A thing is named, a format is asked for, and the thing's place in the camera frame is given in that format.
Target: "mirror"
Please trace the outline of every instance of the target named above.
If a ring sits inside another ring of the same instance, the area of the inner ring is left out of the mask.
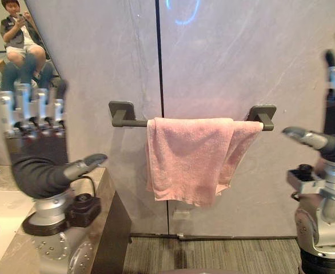
[[[9,33],[13,27],[18,28],[18,31]],[[20,67],[26,53],[33,53],[37,59],[37,68],[32,81],[32,85],[36,87],[44,64],[47,62],[53,66],[53,63],[24,0],[1,0],[0,79],[5,64],[14,62]]]
[[[25,1],[0,0],[0,88],[5,67],[13,63],[15,68],[21,70],[27,53],[35,57],[35,70],[30,75],[31,86],[24,93],[22,87],[15,85],[13,92],[9,93],[12,102],[9,103],[11,107],[8,107],[7,113],[4,114],[4,107],[0,107],[0,140],[5,140],[4,145],[0,145],[0,165],[10,165],[12,154],[20,150],[47,156],[50,148],[57,151],[57,163],[62,164],[67,162],[65,124],[62,118],[64,90],[62,95],[57,93],[62,80]],[[46,87],[43,81],[45,74],[50,75]]]

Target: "black cable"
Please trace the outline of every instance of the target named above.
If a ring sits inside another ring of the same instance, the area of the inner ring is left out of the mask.
[[[89,177],[89,176],[86,176],[86,175],[81,176],[80,179],[81,179],[81,178],[89,179],[89,180],[91,181],[91,186],[93,187],[93,196],[96,197],[95,183],[94,183],[94,181],[92,180],[92,178]]]

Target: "dark gray towel rack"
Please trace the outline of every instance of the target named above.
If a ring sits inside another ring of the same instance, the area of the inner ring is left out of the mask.
[[[147,127],[147,121],[136,120],[134,115],[134,106],[130,102],[110,101],[109,109],[113,120],[113,127]],[[274,129],[272,118],[276,112],[276,107],[253,106],[250,109],[247,121],[258,121],[264,124],[263,131],[271,131]]]

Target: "wall outlet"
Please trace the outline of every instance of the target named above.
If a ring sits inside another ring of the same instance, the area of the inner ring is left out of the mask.
[[[173,213],[173,220],[190,220],[190,211],[175,209]]]

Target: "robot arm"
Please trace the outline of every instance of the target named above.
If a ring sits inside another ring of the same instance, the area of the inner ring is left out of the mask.
[[[302,264],[299,273],[335,273],[335,58],[325,55],[329,73],[324,133],[288,127],[283,133],[320,152],[316,170],[302,164],[288,171],[288,182],[299,201],[295,221]]]

